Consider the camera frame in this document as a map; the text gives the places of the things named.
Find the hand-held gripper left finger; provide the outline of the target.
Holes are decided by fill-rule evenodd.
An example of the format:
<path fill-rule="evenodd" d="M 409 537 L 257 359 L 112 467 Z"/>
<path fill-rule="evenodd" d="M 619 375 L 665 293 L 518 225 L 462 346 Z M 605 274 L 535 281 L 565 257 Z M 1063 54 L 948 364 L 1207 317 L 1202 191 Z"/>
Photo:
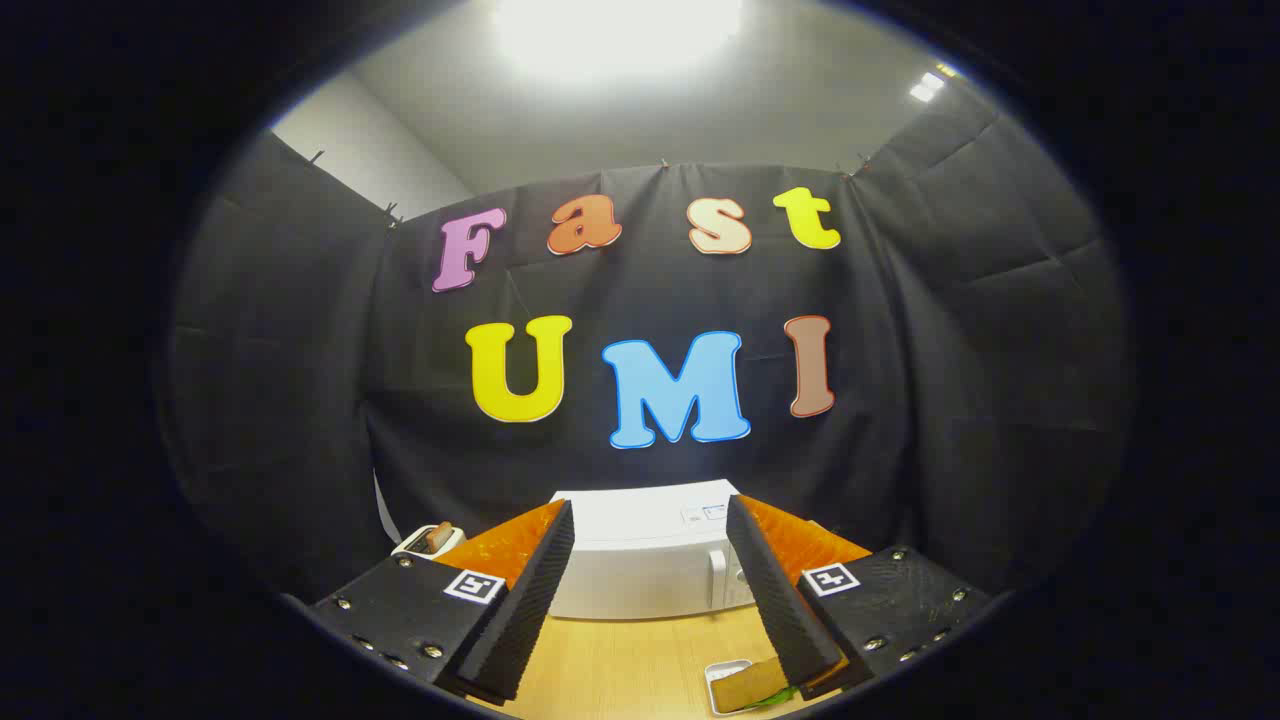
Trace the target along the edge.
<path fill-rule="evenodd" d="M 517 697 L 575 542 L 566 498 L 454 548 L 397 550 L 305 616 L 408 683 L 502 705 Z"/>

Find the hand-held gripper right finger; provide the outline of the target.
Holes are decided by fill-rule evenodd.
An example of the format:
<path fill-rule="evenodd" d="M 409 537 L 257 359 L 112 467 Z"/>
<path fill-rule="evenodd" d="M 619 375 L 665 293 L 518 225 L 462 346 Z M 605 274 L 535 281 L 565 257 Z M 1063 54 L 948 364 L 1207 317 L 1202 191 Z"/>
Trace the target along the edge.
<path fill-rule="evenodd" d="M 808 700 L 900 674 L 993 603 L 919 550 L 865 550 L 746 495 L 730 497 L 726 534 L 780 669 Z"/>

